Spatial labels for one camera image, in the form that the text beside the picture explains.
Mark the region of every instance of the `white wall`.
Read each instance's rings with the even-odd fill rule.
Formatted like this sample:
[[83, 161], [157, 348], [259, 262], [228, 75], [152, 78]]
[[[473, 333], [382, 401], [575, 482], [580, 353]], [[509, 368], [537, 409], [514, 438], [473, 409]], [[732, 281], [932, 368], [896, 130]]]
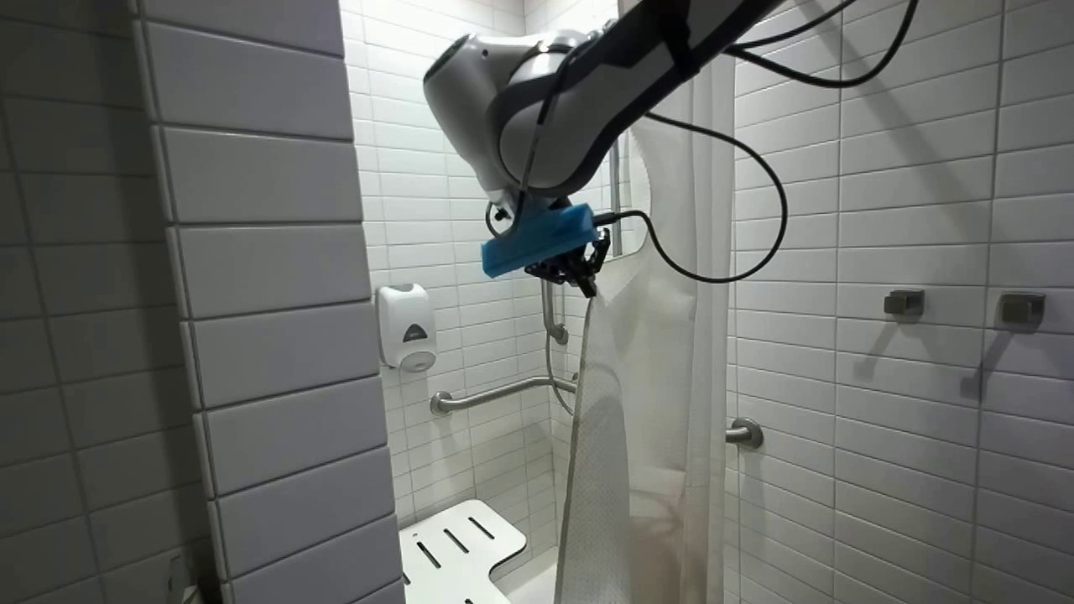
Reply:
[[[780, 56], [861, 75], [903, 5], [864, 0]], [[737, 135], [796, 210], [783, 258], [736, 287], [737, 414], [770, 442], [732, 462], [732, 596], [1074, 596], [1072, 21], [1066, 0], [922, 0], [890, 75], [845, 94], [737, 68]], [[774, 197], [744, 161], [736, 210], [750, 266]], [[908, 286], [931, 294], [920, 325], [884, 315]], [[1012, 287], [1051, 294], [1037, 336], [993, 325]]]
[[487, 194], [424, 100], [426, 68], [458, 36], [524, 32], [524, 10], [499, 0], [347, 0], [344, 17], [374, 286], [424, 281], [435, 303], [432, 373], [382, 373], [398, 524], [487, 500], [532, 541], [506, 572], [532, 572], [556, 545], [547, 392], [450, 415], [431, 414], [431, 392], [468, 397], [545, 376], [537, 281], [479, 270]]
[[0, 599], [212, 570], [125, 0], [0, 3]]
[[340, 3], [142, 0], [136, 32], [222, 593], [403, 599]]

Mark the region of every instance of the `robotic arm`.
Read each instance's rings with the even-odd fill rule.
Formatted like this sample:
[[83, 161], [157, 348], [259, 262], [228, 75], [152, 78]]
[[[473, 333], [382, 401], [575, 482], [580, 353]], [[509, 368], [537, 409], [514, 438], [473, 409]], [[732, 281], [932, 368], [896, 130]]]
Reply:
[[591, 36], [461, 36], [431, 68], [426, 100], [487, 187], [492, 217], [514, 217], [483, 245], [487, 274], [527, 268], [593, 294], [609, 232], [569, 194], [593, 179], [621, 130], [780, 3], [642, 0]]

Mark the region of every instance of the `white shower curtain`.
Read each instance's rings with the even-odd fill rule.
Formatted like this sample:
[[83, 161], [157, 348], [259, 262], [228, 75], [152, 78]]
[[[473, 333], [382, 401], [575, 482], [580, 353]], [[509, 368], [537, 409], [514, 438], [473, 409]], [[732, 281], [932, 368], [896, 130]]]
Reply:
[[[695, 78], [660, 113], [721, 126], [732, 97], [717, 103], [717, 75]], [[664, 247], [725, 274], [732, 155], [652, 122], [635, 136]], [[725, 287], [677, 279], [652, 241], [611, 262], [580, 357], [560, 604], [717, 599], [721, 409]]]

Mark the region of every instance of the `wall-mounted faucet handle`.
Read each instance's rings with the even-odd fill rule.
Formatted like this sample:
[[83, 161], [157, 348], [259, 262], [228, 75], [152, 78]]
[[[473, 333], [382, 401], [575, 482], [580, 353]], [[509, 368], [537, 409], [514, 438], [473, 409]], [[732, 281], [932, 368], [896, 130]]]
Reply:
[[725, 442], [736, 442], [743, 448], [762, 448], [765, 430], [758, 424], [736, 419], [725, 434]]
[[1048, 294], [1008, 291], [1000, 294], [1000, 322], [1017, 333], [1037, 333], [1045, 322]]
[[927, 291], [922, 287], [896, 287], [884, 300], [884, 313], [900, 322], [918, 322], [927, 313]]

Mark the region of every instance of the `grab bar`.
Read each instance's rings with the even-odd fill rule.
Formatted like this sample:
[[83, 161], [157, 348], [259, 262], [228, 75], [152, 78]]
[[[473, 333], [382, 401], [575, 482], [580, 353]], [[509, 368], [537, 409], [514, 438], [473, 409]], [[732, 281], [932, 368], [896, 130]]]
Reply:
[[572, 383], [527, 380], [527, 383], [517, 383], [517, 386], [506, 386], [506, 389], [476, 392], [476, 397], [432, 392], [431, 406], [432, 409], [469, 409], [469, 406], [483, 406], [483, 401], [492, 401], [492, 399], [505, 399], [505, 397], [514, 397], [514, 392], [527, 392], [527, 389], [545, 389], [545, 386], [575, 392]]
[[[469, 409], [469, 406], [483, 406], [483, 401], [492, 401], [492, 399], [505, 399], [505, 397], [514, 397], [514, 392], [527, 392], [527, 389], [545, 389], [545, 386], [556, 386], [563, 392], [577, 392], [572, 383], [527, 380], [527, 383], [517, 383], [517, 386], [506, 386], [506, 389], [490, 389], [490, 392], [479, 392], [479, 397], [432, 392], [431, 406], [441, 409], [441, 414]], [[743, 448], [762, 448], [765, 445], [765, 430], [758, 424], [736, 419], [725, 430], [725, 442], [736, 442]]]

